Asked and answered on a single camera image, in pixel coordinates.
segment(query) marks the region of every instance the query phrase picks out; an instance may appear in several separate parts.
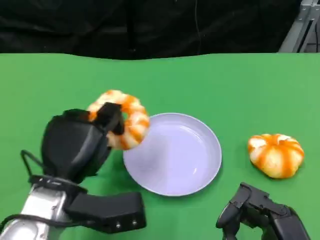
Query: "black curtain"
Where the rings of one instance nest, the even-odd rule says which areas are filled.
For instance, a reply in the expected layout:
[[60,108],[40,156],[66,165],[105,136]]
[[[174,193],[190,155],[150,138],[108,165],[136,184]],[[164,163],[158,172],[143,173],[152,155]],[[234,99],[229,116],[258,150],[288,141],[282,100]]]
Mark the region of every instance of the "black curtain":
[[277,52],[300,0],[0,0],[0,53],[120,60]]

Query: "robotic arm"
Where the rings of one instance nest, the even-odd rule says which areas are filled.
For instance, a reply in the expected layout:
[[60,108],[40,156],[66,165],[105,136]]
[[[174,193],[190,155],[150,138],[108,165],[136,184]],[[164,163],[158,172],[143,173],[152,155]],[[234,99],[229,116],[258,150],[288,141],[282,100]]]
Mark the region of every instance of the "robotic arm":
[[[89,114],[72,109],[52,118],[42,140],[42,163],[21,152],[31,191],[22,212],[0,224],[0,240],[55,240],[64,228],[75,226],[109,234],[146,226],[140,193],[94,196],[78,185],[94,176],[109,156],[106,133],[124,132],[120,105],[106,103],[93,121]],[[32,174],[26,156],[43,168],[43,175]]]
[[240,223],[261,228],[262,240],[310,240],[291,207],[273,202],[268,193],[244,182],[219,216],[216,227],[222,229],[223,240],[237,240]]

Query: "black wire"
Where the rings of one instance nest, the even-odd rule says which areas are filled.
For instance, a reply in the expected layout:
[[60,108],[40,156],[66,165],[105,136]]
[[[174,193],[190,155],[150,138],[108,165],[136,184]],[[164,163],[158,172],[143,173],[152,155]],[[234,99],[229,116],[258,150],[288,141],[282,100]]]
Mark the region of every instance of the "black wire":
[[27,150],[21,150],[20,152],[20,155],[21,155],[21,158],[23,160],[23,163],[25,165],[25,168],[28,172],[28,175],[29,177],[31,177],[33,174],[32,174],[32,171],[31,171],[31,168],[30,168],[30,165],[27,161],[27,158],[26,156],[28,156],[32,161],[34,161],[40,168],[42,168],[43,171],[46,171],[47,173],[50,172],[48,171],[48,169],[46,168],[45,165],[43,165],[43,163],[38,159],[36,158],[31,152],[27,151]]
[[198,25],[198,0],[195,0],[194,4],[194,21],[195,21],[195,28],[196,28],[196,33],[198,34],[198,40],[199,40],[199,45],[198,45],[198,50],[197,50],[197,55],[200,54],[201,52],[201,45],[202,45],[202,39],[201,39],[201,34],[199,30],[199,25]]
[[10,216],[7,216],[1,223],[0,223],[0,233],[4,230],[6,224],[12,220],[29,220],[29,221],[35,221],[35,222],[41,222],[44,224],[47,224],[51,227],[55,228],[71,228],[71,227],[78,227],[78,226],[92,226],[93,221],[78,221],[78,222],[72,222],[72,221],[55,221],[50,220],[47,218],[43,218],[40,216],[34,216],[34,215],[26,215],[26,214],[13,214]]
[[314,27],[314,32],[315,32],[315,52],[318,53],[319,52],[319,39],[318,39],[318,24],[315,24]]

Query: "green surface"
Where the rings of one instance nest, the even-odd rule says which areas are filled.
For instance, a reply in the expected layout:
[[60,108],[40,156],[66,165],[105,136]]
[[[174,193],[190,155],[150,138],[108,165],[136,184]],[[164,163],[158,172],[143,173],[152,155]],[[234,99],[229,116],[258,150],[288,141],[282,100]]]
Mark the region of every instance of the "green surface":
[[[84,109],[105,90],[119,89],[140,98],[151,115],[179,112],[205,122],[220,140],[222,169],[197,194],[163,197],[137,185],[126,172],[122,153],[114,152],[99,175],[82,185],[96,195],[141,191],[147,228],[105,235],[77,227],[66,230],[62,240],[219,240],[222,232],[215,228],[216,220],[240,182],[292,206],[310,237],[318,239],[320,67],[313,63],[319,62],[320,54],[215,54],[143,61],[2,54],[0,219],[19,213],[30,190],[20,150],[40,156],[42,134],[53,115]],[[272,180],[251,165],[248,138],[263,133],[300,141],[305,161],[295,177]],[[258,240],[260,234],[243,226],[238,239]]]

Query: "plastic food toy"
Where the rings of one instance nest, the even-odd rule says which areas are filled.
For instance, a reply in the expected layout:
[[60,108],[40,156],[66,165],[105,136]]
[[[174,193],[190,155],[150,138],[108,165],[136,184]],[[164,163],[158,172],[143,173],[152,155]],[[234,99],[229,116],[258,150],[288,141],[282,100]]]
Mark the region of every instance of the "plastic food toy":
[[252,136],[248,151],[253,165],[275,179],[295,175],[305,156],[299,142],[283,134]]
[[115,135],[111,131],[108,132],[109,146],[122,150],[138,146],[146,136],[150,124],[146,109],[141,105],[139,99],[119,90],[109,90],[88,107],[90,117],[94,119],[97,111],[105,103],[119,104],[121,111],[127,114],[127,119],[124,122],[124,134]]

